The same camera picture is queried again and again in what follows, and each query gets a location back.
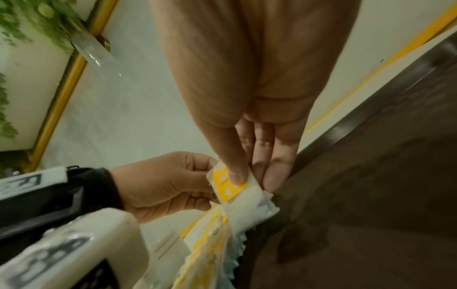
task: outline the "person's right hand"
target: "person's right hand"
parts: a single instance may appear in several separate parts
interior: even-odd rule
[[[179,91],[241,183],[275,192],[346,42],[359,0],[151,0]]]

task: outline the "hand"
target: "hand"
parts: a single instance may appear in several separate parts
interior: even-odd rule
[[[125,210],[147,223],[181,210],[209,210],[214,192],[206,174],[216,164],[206,155],[174,152],[110,173]]]
[[[359,0],[150,0],[179,91],[234,183],[287,179]]]

